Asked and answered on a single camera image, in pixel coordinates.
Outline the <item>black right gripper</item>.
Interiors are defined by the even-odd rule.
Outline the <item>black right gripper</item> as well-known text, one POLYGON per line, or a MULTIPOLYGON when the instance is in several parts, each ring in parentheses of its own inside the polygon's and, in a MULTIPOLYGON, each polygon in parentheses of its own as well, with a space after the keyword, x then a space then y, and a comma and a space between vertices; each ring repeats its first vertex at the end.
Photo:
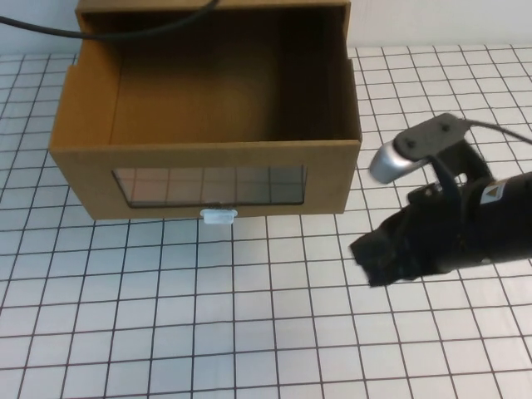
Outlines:
POLYGON ((413 190, 405 209, 351 243, 371 287, 448 273, 479 259, 470 225, 480 189, 491 182, 487 164, 466 142, 431 155, 429 163, 437 182, 413 190))

